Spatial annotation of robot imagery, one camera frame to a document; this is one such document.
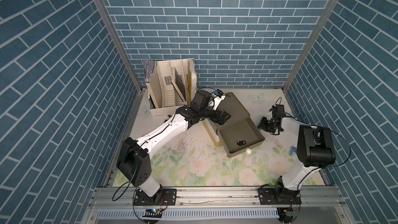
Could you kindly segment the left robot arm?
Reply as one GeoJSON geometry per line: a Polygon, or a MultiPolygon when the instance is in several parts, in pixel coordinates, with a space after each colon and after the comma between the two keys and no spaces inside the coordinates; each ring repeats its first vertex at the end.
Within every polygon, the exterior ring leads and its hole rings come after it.
{"type": "Polygon", "coordinates": [[[231,115],[218,107],[227,97],[219,89],[208,92],[200,88],[191,103],[179,107],[164,124],[136,140],[131,137],[124,140],[116,166],[127,178],[127,185],[141,190],[150,205],[160,203],[163,200],[163,187],[151,176],[151,159],[174,137],[204,119],[219,125],[225,124],[231,115]]]}

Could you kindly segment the blue key fob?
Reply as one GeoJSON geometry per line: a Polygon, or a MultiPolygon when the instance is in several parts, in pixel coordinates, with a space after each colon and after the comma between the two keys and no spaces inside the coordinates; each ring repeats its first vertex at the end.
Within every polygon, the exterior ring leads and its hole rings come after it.
{"type": "Polygon", "coordinates": [[[290,156],[297,155],[297,148],[295,146],[291,146],[289,154],[290,156]]]}

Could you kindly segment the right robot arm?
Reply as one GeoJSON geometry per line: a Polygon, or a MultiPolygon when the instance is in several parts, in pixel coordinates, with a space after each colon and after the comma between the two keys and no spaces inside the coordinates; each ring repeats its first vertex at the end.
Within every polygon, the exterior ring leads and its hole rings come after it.
{"type": "Polygon", "coordinates": [[[272,135],[288,131],[297,136],[297,161],[285,175],[278,178],[274,187],[263,185],[258,188],[262,205],[300,205],[300,189],[314,173],[327,167],[340,167],[352,154],[352,149],[349,149],[349,155],[344,162],[335,164],[336,152],[332,135],[341,135],[328,127],[304,123],[285,113],[273,114],[271,119],[262,117],[258,128],[272,135]]]}

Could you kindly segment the black car key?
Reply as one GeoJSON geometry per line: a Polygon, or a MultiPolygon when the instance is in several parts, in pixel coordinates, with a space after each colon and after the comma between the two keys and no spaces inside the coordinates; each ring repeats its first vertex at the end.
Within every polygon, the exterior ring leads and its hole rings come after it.
{"type": "Polygon", "coordinates": [[[246,141],[237,141],[237,142],[235,142],[235,144],[237,146],[244,146],[244,145],[246,145],[246,141]]]}

